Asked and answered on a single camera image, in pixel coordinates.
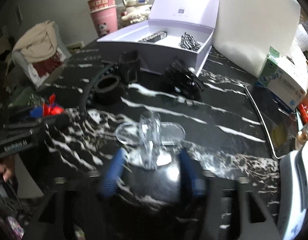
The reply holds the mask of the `person's left hand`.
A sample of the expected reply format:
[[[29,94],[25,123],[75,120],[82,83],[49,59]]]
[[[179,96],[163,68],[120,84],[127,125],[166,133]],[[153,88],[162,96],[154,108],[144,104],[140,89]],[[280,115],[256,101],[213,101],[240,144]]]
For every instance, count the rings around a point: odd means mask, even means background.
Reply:
[[[0,174],[2,175],[3,181],[7,182],[15,174],[15,156],[10,155],[0,159]]]

